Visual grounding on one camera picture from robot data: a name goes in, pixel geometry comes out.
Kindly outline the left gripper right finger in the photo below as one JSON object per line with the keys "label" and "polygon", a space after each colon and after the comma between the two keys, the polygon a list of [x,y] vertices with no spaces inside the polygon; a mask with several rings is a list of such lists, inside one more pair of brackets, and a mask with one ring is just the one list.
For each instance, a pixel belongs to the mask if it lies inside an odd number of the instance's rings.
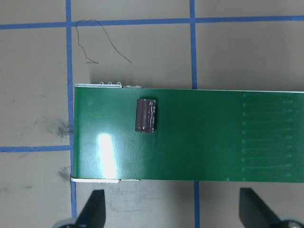
{"label": "left gripper right finger", "polygon": [[282,225],[282,220],[252,188],[240,188],[238,214],[245,228],[279,228]]}

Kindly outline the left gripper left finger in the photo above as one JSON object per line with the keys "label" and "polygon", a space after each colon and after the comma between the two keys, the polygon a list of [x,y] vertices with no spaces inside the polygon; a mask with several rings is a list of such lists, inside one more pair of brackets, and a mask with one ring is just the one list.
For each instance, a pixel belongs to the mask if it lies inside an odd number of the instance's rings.
{"label": "left gripper left finger", "polygon": [[103,228],[105,225],[104,190],[92,191],[75,222],[75,228]]}

